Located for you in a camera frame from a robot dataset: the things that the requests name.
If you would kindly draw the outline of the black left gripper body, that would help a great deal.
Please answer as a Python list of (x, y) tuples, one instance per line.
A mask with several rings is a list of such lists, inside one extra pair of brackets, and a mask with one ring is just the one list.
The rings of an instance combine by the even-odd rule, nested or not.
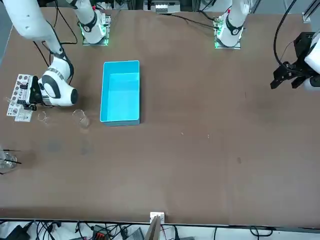
[(314, 72), (314, 70), (305, 62), (314, 34), (315, 32), (302, 32), (293, 41), (297, 59), (294, 63), (288, 63), (286, 65), (287, 68), (290, 69), (292, 75), (309, 75)]

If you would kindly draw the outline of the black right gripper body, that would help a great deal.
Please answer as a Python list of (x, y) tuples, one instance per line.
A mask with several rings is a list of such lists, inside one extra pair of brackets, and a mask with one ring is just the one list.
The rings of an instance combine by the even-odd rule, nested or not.
[(37, 105), (43, 105), (43, 98), (38, 80), (39, 78), (37, 76), (30, 76), (26, 85), (23, 87), (25, 90), (23, 108), (25, 110), (36, 111)]

